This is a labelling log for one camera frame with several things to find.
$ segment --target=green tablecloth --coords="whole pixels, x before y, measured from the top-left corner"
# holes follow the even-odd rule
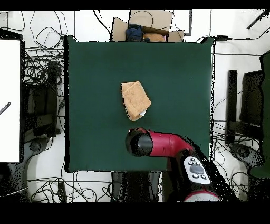
[[[133,157],[130,128],[188,136],[209,149],[211,53],[204,43],[77,42],[68,36],[69,142],[66,170],[163,171],[165,158]],[[151,106],[128,119],[120,85],[140,81]]]
[[[260,57],[264,79],[262,82],[263,111],[262,128],[264,133],[261,150],[265,163],[263,166],[254,167],[250,174],[257,178],[270,178],[270,51]]]

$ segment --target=black cable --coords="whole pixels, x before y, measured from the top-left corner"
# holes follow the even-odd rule
[[[213,110],[213,113],[215,112],[215,109],[216,109],[216,107],[219,105],[219,104],[221,104],[224,100],[226,100],[228,97],[226,97],[225,99],[223,99],[222,101],[220,101],[216,106],[215,106],[215,108],[214,108],[214,110]]]
[[[243,38],[243,39],[230,38],[230,39],[231,39],[231,40],[247,40],[247,41],[249,41],[249,40],[258,40],[258,39],[261,38],[265,33],[268,33],[269,30],[270,30],[270,27],[267,28],[267,29],[266,29],[259,37],[257,37],[257,38]]]
[[[233,187],[233,178],[234,178],[234,176],[235,176],[236,174],[239,174],[239,173],[244,174],[244,175],[246,175],[247,177],[249,177],[249,175],[248,175],[247,173],[242,172],[242,171],[238,171],[238,172],[234,173],[234,174],[231,176],[231,178],[230,178],[230,179],[231,179],[231,182],[230,182],[231,188]]]
[[[215,55],[236,55],[236,56],[262,56],[261,54],[221,54],[221,53],[215,53]]]
[[[98,18],[98,16],[96,15],[96,13],[95,13],[95,10],[93,10],[93,12],[94,12],[94,15],[95,15],[95,17],[97,18],[97,20],[105,27],[105,29],[109,32],[109,34],[110,34],[110,42],[112,41],[112,33],[109,31],[109,29],[100,21],[100,19]]]
[[[23,28],[21,30],[10,28],[10,27],[1,27],[0,29],[10,29],[10,30],[15,30],[15,31],[23,31],[25,28],[25,22],[24,22],[24,17],[23,17],[23,11],[20,11],[20,12],[22,13],[22,18],[23,18]]]
[[[134,12],[134,13],[129,17],[129,20],[130,20],[130,18],[132,18],[136,13],[139,13],[139,12],[146,12],[146,13],[148,13],[148,14],[151,16],[151,18],[152,18],[152,24],[151,24],[151,26],[149,27],[149,29],[151,29],[152,26],[153,26],[153,24],[154,24],[154,18],[153,18],[153,16],[152,16],[151,13],[149,13],[149,12],[147,12],[147,11],[145,11],[145,10],[139,10],[139,11],[137,11],[137,12]]]

